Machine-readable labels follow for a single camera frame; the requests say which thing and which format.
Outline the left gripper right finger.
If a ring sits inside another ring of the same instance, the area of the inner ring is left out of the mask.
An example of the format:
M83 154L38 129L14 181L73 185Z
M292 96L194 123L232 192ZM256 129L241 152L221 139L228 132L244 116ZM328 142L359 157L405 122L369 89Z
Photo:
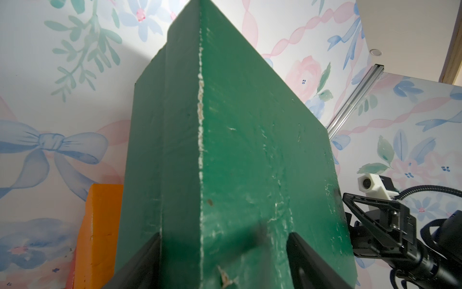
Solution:
M296 232L289 234L286 252L295 289L352 289Z

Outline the right corner aluminium post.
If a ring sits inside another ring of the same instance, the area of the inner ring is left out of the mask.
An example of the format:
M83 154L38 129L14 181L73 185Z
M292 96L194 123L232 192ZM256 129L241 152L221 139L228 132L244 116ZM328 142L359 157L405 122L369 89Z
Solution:
M354 112L357 106L361 103L363 98L369 93L375 83L379 80L384 73L385 67L383 65L375 64L365 74L355 90L352 92L346 103L341 107L338 113L334 116L333 120L327 127L329 141L332 141L335 135L339 132L350 115Z

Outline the orange shoebox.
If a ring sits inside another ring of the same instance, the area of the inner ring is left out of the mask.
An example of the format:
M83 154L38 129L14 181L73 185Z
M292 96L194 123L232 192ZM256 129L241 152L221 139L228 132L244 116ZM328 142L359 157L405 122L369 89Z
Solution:
M101 289L114 275L123 185L93 184L75 254L73 288Z

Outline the red shoebox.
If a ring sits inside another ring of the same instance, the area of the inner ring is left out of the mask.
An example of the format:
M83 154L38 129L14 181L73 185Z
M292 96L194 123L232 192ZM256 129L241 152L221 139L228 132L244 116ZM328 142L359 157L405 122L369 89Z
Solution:
M72 262L70 264L69 268L69 274L66 279L66 285L65 289L74 289L74 284L75 284L75 267L76 267L76 255L77 255L77 249L73 251L72 255Z

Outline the green shoebox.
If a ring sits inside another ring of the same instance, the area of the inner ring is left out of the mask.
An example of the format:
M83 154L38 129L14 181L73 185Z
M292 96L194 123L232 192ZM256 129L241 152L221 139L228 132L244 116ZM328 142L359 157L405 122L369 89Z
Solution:
M291 289L293 232L355 285L327 130L213 2L190 1L134 86L115 270L159 234L163 289Z

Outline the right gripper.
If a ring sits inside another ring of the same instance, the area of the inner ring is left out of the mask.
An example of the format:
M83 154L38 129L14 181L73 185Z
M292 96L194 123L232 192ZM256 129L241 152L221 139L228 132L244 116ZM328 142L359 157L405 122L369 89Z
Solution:
M351 193L342 200L357 218L349 226L356 257L381 259L401 271L433 270L433 257L418 240L416 219L407 206Z

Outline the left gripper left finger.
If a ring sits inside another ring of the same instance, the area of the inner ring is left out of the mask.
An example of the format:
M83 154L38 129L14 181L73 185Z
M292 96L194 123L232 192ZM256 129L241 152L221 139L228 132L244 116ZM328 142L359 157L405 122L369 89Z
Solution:
M161 235L156 233L102 289L159 289Z

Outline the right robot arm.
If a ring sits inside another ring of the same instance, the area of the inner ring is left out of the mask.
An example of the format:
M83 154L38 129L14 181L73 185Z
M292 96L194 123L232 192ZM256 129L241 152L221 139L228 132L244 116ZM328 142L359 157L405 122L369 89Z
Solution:
M347 218L357 258L380 259L391 267L390 282L398 288L459 289L462 286L462 213L435 219L417 229L410 209L397 201L346 193Z

